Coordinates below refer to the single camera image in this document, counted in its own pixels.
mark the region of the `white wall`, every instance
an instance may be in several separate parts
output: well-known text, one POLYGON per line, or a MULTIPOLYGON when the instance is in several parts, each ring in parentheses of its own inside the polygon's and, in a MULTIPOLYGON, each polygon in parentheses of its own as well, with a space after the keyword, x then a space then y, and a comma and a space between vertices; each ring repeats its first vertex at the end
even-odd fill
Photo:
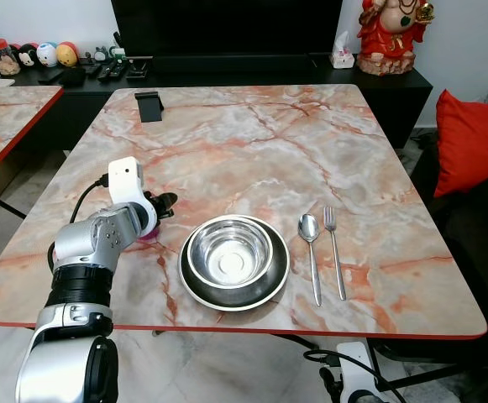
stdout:
MULTIPOLYGON (((337 33, 348 30, 350 48, 359 52, 360 0, 344 0, 337 33)), ((416 69, 434 86, 418 126, 436 125, 436 101, 447 88, 458 99, 474 101, 488 92, 488 0, 431 0, 436 18, 422 44, 416 69)))
POLYGON ((0 37, 9 43, 68 40, 80 53, 113 45, 110 0, 0 0, 0 37))
MULTIPOLYGON (((444 88, 464 101, 488 92, 488 0, 433 0, 433 5, 436 18, 416 45, 416 68, 434 85, 420 126, 435 125, 444 88)), ((354 53, 361 11, 361 0, 344 0, 338 22, 338 33, 350 32, 354 53)), ((9 42, 69 40, 80 52, 92 52, 96 45, 111 45, 115 30, 109 0, 0 0, 0 37, 9 42)))

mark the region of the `tissue box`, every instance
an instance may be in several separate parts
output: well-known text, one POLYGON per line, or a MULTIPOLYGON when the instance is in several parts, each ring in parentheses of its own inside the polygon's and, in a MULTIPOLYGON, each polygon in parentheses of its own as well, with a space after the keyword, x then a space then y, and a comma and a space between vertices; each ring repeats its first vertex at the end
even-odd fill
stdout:
POLYGON ((329 61, 334 69, 351 69, 354 67, 354 55, 351 53, 332 53, 329 55, 329 61))

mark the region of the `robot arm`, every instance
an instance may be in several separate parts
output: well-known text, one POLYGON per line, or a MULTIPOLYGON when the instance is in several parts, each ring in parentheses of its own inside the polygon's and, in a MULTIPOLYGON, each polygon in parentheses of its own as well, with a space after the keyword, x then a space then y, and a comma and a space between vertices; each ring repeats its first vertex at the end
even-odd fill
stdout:
POLYGON ((171 217, 176 195, 143 193, 133 157, 109 165, 113 206, 64 226, 55 239, 51 293, 16 384, 17 403, 114 403, 118 355, 109 308, 120 253, 171 217))

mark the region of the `jar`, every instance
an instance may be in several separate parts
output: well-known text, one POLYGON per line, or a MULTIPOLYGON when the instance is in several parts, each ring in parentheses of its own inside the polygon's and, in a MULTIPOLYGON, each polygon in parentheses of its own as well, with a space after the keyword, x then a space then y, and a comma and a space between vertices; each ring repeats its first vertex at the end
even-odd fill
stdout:
POLYGON ((19 73, 19 64, 5 39, 0 39, 0 73, 11 76, 19 73))

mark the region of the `red table edge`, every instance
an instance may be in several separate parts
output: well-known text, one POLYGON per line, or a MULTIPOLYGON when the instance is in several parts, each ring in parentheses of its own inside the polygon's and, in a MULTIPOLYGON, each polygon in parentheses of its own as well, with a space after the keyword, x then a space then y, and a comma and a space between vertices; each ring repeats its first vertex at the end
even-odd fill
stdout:
MULTIPOLYGON (((1 327, 35 327, 35 323, 0 322, 1 327)), ((294 334, 298 336, 326 336, 341 338, 396 338, 405 340, 475 340, 488 331, 480 334, 410 334, 410 333, 365 333, 365 332, 315 332, 313 330, 270 330, 270 329, 236 329, 234 327, 186 327, 186 326, 140 326, 114 325, 115 330, 160 330, 164 332, 219 332, 219 333, 260 333, 260 334, 294 334)))
POLYGON ((22 128, 16 136, 10 140, 4 149, 0 151, 0 162, 8 155, 11 149, 21 140, 25 134, 37 123, 40 118, 42 118, 46 112, 53 106, 54 103, 62 96, 64 90, 62 87, 57 91, 57 93, 28 121, 28 123, 22 128))

